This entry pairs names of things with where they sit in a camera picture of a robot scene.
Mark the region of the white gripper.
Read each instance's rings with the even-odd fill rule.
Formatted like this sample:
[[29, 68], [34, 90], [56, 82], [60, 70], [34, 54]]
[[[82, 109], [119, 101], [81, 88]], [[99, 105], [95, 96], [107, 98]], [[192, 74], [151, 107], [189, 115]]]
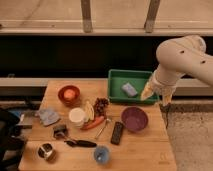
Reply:
[[172, 94], [176, 89], [176, 81], [171, 74], [167, 75], [165, 72], [158, 72], [157, 70], [151, 75], [149, 84], [146, 84], [140, 99], [142, 101], [151, 97], [154, 92], [162, 96], [162, 105], [168, 105], [172, 100]]

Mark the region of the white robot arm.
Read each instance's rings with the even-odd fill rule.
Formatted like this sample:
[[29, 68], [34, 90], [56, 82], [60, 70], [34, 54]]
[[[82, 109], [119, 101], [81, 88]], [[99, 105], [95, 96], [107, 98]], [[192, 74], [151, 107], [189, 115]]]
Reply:
[[198, 35], [162, 42], [157, 47], [156, 58], [159, 65], [141, 92], [142, 101], [156, 93], [162, 96], [162, 103], [166, 106], [184, 75], [213, 86], [213, 56], [206, 53], [206, 43]]

